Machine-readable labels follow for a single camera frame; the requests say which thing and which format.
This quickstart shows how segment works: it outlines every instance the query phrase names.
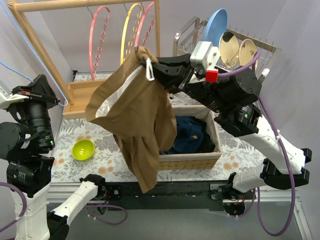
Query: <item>wooden clothes rack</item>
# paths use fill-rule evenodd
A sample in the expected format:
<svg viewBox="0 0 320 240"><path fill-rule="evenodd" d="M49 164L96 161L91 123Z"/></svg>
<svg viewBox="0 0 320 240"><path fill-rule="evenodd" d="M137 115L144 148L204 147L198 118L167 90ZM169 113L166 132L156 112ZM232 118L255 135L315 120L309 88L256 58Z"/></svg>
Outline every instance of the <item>wooden clothes rack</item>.
<svg viewBox="0 0 320 240"><path fill-rule="evenodd" d="M138 2L149 2L150 0L142 0ZM103 82L100 81L88 81L88 82L71 82L66 84L62 76L60 75L55 64L51 60L45 47L42 45L35 30L28 21L26 12L48 11L58 9L71 9L101 5L113 5L123 3L136 3L136 0L49 0L40 2L26 2L18 3L16 0L9 0L8 7L13 16L21 26L22 30L30 40L36 52L39 54L43 63L46 65L55 81L66 96L69 105L63 110L63 115L66 119L84 118L85 108L89 102L89 99L93 91ZM160 56L160 6L159 0L154 0L154 12L155 12L155 45L156 55Z"/></svg>

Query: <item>green bowl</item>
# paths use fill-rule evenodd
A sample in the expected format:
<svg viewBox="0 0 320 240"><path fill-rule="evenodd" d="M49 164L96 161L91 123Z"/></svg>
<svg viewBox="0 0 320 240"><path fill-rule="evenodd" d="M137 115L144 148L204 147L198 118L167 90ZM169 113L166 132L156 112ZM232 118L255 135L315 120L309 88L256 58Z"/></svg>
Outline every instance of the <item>green bowl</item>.
<svg viewBox="0 0 320 240"><path fill-rule="evenodd" d="M79 161L84 161L90 158L95 151L95 144L88 140L82 139L77 141L72 148L72 156Z"/></svg>

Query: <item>floral tablecloth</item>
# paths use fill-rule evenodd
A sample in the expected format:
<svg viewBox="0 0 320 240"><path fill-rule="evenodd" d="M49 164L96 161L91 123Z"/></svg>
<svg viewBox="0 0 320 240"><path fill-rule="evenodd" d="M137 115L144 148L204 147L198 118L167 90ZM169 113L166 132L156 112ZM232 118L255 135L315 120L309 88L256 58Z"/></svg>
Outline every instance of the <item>floral tablecloth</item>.
<svg viewBox="0 0 320 240"><path fill-rule="evenodd" d="M110 74L97 74L96 79L106 79ZM87 81L89 74L77 74L75 81ZM184 93L171 100L172 105L197 105ZM217 125L223 154L212 169L162 170L158 181L226 180L232 172L243 172L260 164L265 158L250 144L234 138ZM95 152L87 161L72 157L73 145L81 139L94 142ZM84 118L64 120L56 140L55 161L52 168L53 183L76 183L88 174L99 174L107 182L135 182L112 134Z"/></svg>

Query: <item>dark blue clothing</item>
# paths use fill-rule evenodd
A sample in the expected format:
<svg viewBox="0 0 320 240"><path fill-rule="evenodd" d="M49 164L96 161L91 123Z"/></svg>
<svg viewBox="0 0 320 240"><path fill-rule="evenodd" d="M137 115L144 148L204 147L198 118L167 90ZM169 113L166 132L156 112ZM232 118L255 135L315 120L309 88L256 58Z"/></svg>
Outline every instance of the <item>dark blue clothing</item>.
<svg viewBox="0 0 320 240"><path fill-rule="evenodd" d="M169 151L160 154L194 154L204 142L203 126L193 117L176 116L177 136Z"/></svg>

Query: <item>metal dish rack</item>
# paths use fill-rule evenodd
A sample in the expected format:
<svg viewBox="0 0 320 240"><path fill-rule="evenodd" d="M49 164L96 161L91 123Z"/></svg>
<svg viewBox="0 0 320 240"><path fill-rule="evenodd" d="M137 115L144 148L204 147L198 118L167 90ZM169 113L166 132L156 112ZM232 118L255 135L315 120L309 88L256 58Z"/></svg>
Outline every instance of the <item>metal dish rack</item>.
<svg viewBox="0 0 320 240"><path fill-rule="evenodd" d="M173 56L183 55L186 53L191 54L193 52L198 41L201 41L203 38L203 32L205 27L207 26L208 19L209 18L200 21L199 17L194 16L175 34L173 40ZM191 32L182 41L179 42L181 36L187 31ZM262 54L258 60L258 67L256 69L256 74L257 76L259 76L258 80L262 83L270 72L270 69L274 65L276 59L281 54L282 50L278 47L275 47L274 43L267 43L268 40L261 41L261 38L258 40L255 38L255 35L251 37L249 36L249 33L245 35L242 33L243 31L237 32L237 29L231 30L231 26L227 28L227 32L234 34L234 36L238 39L239 45L245 39L251 39L256 45L257 49L262 49ZM232 67L228 67L222 62L221 58L216 65L227 72L240 67L239 63Z"/></svg>

